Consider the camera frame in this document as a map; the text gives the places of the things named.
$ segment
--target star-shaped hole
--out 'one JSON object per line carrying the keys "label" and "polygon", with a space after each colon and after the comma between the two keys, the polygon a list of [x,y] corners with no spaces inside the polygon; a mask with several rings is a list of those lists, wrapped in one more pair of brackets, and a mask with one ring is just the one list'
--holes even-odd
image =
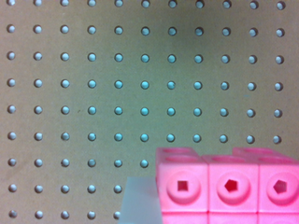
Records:
{"label": "star-shaped hole", "polygon": [[227,189],[228,192],[236,191],[237,190],[237,182],[235,180],[229,179],[224,187]]}
{"label": "star-shaped hole", "polygon": [[273,186],[273,189],[277,192],[277,194],[287,192],[287,182],[278,180]]}

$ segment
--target pink linking cube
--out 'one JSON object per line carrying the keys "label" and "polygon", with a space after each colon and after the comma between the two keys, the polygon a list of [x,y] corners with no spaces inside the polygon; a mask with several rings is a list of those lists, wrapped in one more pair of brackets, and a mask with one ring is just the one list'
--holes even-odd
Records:
{"label": "pink linking cube", "polygon": [[208,223],[210,224],[257,224],[256,213],[209,213]]}
{"label": "pink linking cube", "polygon": [[207,213],[163,213],[163,224],[207,224]]}
{"label": "pink linking cube", "polygon": [[299,161],[272,151],[242,154],[259,165],[258,212],[299,213]]}
{"label": "pink linking cube", "polygon": [[207,211],[207,164],[192,148],[157,148],[156,182],[163,213]]}
{"label": "pink linking cube", "polygon": [[299,224],[299,214],[258,214],[258,224]]}
{"label": "pink linking cube", "polygon": [[205,155],[208,164],[209,212],[256,213],[258,165],[245,157]]}

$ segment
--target plastic block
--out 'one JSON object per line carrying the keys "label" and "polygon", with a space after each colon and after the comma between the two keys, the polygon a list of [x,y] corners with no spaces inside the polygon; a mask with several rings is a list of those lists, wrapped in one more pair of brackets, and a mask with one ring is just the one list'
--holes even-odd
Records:
{"label": "plastic block", "polygon": [[207,224],[207,213],[162,214],[163,224]]}
{"label": "plastic block", "polygon": [[259,224],[299,224],[299,214],[258,214]]}
{"label": "plastic block", "polygon": [[210,224],[257,224],[257,214],[228,214],[228,213],[209,213],[208,221]]}
{"label": "plastic block", "polygon": [[156,181],[162,212],[207,211],[207,164],[192,148],[157,148]]}
{"label": "plastic block", "polygon": [[259,164],[259,212],[299,213],[299,161],[279,156],[253,158]]}
{"label": "plastic block", "polygon": [[209,171],[209,211],[256,213],[258,165],[231,155],[205,155],[203,159]]}
{"label": "plastic block", "polygon": [[260,157],[261,155],[287,157],[268,147],[234,147],[233,155],[245,157]]}

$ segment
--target pink cube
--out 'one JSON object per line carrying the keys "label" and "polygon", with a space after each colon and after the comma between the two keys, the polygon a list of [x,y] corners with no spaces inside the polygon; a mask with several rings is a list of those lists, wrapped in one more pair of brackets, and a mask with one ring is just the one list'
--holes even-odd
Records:
{"label": "pink cube", "polygon": [[299,224],[299,214],[258,214],[259,224]]}
{"label": "pink cube", "polygon": [[256,213],[258,165],[247,158],[205,155],[208,164],[210,212]]}
{"label": "pink cube", "polygon": [[249,156],[249,157],[260,157],[265,156],[285,156],[280,152],[277,152],[268,147],[234,147],[233,155],[235,156]]}
{"label": "pink cube", "polygon": [[208,223],[210,224],[257,224],[256,213],[209,213]]}
{"label": "pink cube", "polygon": [[163,213],[163,224],[207,224],[207,213]]}
{"label": "pink cube", "polygon": [[253,158],[259,164],[259,212],[299,213],[299,161],[280,156]]}
{"label": "pink cube", "polygon": [[156,182],[162,212],[207,211],[207,164],[192,148],[157,148]]}

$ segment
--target square hole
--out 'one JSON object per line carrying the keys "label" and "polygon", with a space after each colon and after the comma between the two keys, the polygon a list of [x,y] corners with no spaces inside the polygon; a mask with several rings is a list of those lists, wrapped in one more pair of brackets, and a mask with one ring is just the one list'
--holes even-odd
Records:
{"label": "square hole", "polygon": [[179,180],[178,181],[178,191],[188,191],[188,181]]}

